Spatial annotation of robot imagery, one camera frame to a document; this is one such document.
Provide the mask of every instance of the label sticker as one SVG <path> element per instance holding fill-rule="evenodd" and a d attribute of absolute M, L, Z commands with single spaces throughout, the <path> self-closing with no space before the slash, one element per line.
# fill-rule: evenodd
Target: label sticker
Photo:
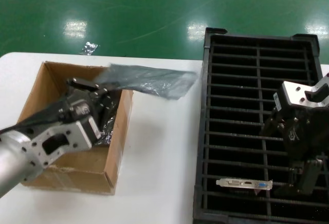
<path fill-rule="evenodd" d="M 280 111 L 281 110 L 281 104 L 280 104 L 280 101 L 279 101 L 278 93 L 275 93 L 273 95 L 273 97 L 274 97 L 274 101 L 276 102 L 277 110 Z"/>
<path fill-rule="evenodd" d="M 89 124 L 92 127 L 92 129 L 93 129 L 93 131 L 95 133 L 96 138 L 97 139 L 100 139 L 101 133 L 99 132 L 98 127 L 97 127 L 97 125 L 96 125 L 96 123 L 95 123 L 95 121 L 94 121 L 94 119 L 92 117 L 89 118 Z"/>

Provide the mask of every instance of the open cardboard box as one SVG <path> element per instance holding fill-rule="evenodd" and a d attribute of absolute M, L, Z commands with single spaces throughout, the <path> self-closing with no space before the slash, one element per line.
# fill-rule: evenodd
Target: open cardboard box
<path fill-rule="evenodd" d="M 19 122 L 55 102 L 67 91 L 68 78 L 93 80 L 104 68 L 45 62 L 41 65 Z M 25 186 L 38 189 L 113 195 L 128 129 L 133 92 L 123 90 L 109 147 L 70 153 L 60 157 L 43 174 Z"/>

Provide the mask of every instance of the green epoxy floor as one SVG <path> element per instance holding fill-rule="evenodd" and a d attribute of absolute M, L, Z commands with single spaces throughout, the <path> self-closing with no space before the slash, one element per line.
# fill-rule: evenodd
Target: green epoxy floor
<path fill-rule="evenodd" d="M 201 60 L 206 27 L 315 33 L 329 63 L 329 0 L 0 0 L 0 56 L 13 51 Z"/>

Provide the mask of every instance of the plastic bag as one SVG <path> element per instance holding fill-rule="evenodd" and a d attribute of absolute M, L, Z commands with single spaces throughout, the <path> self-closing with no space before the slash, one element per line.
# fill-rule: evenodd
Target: plastic bag
<path fill-rule="evenodd" d="M 114 85 L 110 95 L 111 112 L 97 145 L 109 145 L 111 141 L 120 101 L 119 92 L 116 90 L 130 89 L 166 99 L 178 100 L 186 95 L 196 79 L 197 74 L 190 71 L 111 64 L 94 79 L 97 84 Z"/>

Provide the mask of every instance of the white tabletop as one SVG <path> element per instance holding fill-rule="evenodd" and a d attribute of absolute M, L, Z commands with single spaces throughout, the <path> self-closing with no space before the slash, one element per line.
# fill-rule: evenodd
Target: white tabletop
<path fill-rule="evenodd" d="M 0 128 L 13 125 L 43 61 L 109 63 L 189 70 L 201 61 L 10 53 L 0 58 Z M 31 190 L 18 185 L 0 199 L 0 223 L 192 223 L 200 78 L 178 101 L 138 92 L 115 196 Z"/>

